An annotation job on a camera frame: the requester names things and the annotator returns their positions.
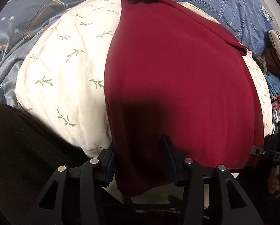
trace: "triangular cutout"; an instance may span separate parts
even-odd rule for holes
[[[59,182],[57,180],[53,181],[53,183],[49,187],[48,191],[44,195],[43,199],[39,203],[40,208],[49,209],[49,210],[54,209],[54,205],[56,202],[56,191],[58,189],[58,183]]]
[[[230,208],[232,210],[238,209],[238,208],[244,208],[246,207],[246,203],[237,191],[234,184],[230,181],[226,181],[226,188],[227,188],[227,194],[228,194],[228,200],[230,203]]]

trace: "black pants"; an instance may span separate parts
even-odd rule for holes
[[[0,210],[12,225],[28,208],[60,166],[83,165],[88,157],[47,134],[31,117],[0,104]],[[7,224],[0,213],[0,224]]]

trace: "red cloth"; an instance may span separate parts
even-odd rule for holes
[[[135,196],[169,183],[161,135],[201,165],[243,168],[252,145],[263,145],[246,48],[172,0],[121,5],[104,76],[119,190]]]

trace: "hand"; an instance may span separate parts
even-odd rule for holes
[[[274,167],[271,168],[267,183],[268,183],[268,192],[270,194],[274,194],[274,192],[278,190],[278,185],[280,183],[276,168]]]

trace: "orange stripe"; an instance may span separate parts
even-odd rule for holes
[[[37,18],[36,18],[36,19],[34,20],[34,22],[31,24],[30,29],[29,29],[29,31],[27,32],[28,36],[29,36],[29,34],[30,34],[30,31],[31,31],[33,25],[37,22],[38,18],[41,16],[41,14],[42,14],[49,6],[53,5],[53,4],[56,3],[56,2],[57,2],[57,1],[54,0],[52,3],[50,3],[49,5],[47,5],[47,6],[41,11],[41,13],[39,13],[39,14],[37,15]]]
[[[2,45],[2,46],[0,46],[0,49],[1,48],[5,48],[5,49],[9,49],[9,50],[11,49],[11,47],[9,45]]]

